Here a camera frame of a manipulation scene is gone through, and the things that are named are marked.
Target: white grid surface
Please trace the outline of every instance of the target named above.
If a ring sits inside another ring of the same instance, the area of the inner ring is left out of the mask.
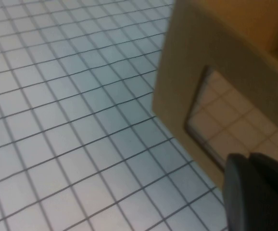
[[[221,231],[151,111],[171,0],[0,0],[0,231]]]

